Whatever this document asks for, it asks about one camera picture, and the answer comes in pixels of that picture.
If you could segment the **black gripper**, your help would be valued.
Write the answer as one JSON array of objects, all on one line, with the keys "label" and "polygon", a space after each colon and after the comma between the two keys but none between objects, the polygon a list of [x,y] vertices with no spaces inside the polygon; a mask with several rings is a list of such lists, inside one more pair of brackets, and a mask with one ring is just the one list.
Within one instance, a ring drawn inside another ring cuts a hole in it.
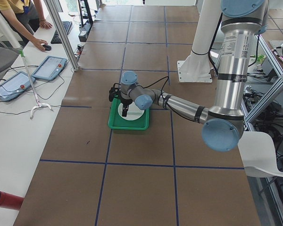
[{"label": "black gripper", "polygon": [[122,107],[122,117],[126,117],[128,109],[129,109],[129,105],[132,103],[132,99],[121,98],[121,103],[123,104],[123,107]]}]

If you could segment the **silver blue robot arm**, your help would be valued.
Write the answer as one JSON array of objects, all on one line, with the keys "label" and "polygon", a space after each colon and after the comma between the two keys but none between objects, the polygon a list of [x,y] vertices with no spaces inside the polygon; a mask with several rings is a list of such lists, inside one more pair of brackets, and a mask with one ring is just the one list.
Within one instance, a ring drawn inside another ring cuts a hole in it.
[{"label": "silver blue robot arm", "polygon": [[197,105],[160,89],[146,89],[138,84],[133,71],[122,74],[115,97],[124,105],[123,115],[127,114],[131,103],[141,110],[157,104],[187,120],[201,123],[205,144],[213,150],[226,152],[235,148],[243,135],[241,101],[251,45],[253,37],[266,30],[268,1],[221,0],[216,7],[220,10],[217,25],[225,37],[212,107]]}]

